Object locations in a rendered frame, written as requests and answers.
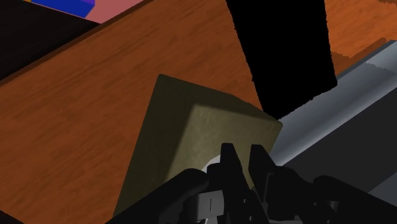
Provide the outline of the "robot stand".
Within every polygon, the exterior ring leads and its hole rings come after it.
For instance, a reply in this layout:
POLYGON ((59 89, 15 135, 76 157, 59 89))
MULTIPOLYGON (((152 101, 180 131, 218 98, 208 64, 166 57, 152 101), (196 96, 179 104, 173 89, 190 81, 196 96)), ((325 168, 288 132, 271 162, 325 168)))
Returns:
POLYGON ((282 123, 242 99, 161 74, 115 207, 120 214, 187 168, 203 169, 232 143, 249 186, 250 147, 271 151, 282 123))

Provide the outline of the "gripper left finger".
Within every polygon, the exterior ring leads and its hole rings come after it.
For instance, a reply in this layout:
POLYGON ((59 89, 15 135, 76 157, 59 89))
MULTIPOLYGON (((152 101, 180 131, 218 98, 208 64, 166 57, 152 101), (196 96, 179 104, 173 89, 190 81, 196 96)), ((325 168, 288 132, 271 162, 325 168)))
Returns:
POLYGON ((111 218, 106 224, 253 224, 250 189, 232 143, 221 145, 220 162, 209 172, 189 168, 111 218))

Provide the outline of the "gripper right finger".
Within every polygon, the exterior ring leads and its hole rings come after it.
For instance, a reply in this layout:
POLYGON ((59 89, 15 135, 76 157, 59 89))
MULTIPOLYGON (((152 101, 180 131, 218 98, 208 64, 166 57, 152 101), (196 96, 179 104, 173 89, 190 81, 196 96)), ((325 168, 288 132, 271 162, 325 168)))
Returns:
POLYGON ((331 176, 308 182, 251 146, 249 174, 271 220, 303 224, 397 224, 397 207, 331 176))

